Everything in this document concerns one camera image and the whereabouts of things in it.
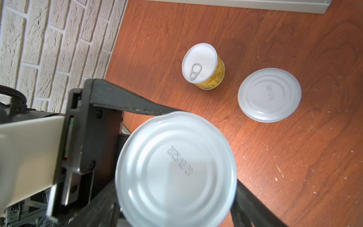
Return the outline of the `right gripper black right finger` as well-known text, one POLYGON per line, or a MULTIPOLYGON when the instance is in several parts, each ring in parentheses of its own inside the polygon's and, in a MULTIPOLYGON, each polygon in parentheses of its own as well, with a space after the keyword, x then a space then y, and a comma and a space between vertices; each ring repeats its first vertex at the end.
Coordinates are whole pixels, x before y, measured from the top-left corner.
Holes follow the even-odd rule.
POLYGON ((230 212, 235 227, 287 227, 239 180, 230 212))

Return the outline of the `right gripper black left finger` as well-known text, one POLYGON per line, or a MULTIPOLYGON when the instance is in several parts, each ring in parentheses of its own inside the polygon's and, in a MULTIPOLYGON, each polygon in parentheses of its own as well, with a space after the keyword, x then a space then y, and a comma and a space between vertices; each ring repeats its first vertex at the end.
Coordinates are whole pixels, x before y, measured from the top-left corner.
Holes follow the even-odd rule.
POLYGON ((111 181, 67 227, 116 227, 120 214, 115 182, 111 181))

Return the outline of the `white can with date stamp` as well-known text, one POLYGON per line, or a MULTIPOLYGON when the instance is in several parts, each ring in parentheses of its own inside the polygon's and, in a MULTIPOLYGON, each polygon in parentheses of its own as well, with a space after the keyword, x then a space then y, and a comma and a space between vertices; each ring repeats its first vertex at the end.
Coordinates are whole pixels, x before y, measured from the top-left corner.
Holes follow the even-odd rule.
POLYGON ((235 198, 236 162, 213 124, 173 112, 147 120, 127 139, 115 187, 133 227, 217 227, 235 198))

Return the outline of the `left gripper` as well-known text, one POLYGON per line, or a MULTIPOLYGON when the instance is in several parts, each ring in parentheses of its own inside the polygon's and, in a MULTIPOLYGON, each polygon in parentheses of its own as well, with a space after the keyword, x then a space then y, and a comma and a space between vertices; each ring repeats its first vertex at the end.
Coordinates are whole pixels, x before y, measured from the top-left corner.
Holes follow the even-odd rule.
POLYGON ((47 217, 68 221, 114 180, 123 113, 160 116, 179 111, 103 79, 72 89, 62 127, 47 217))

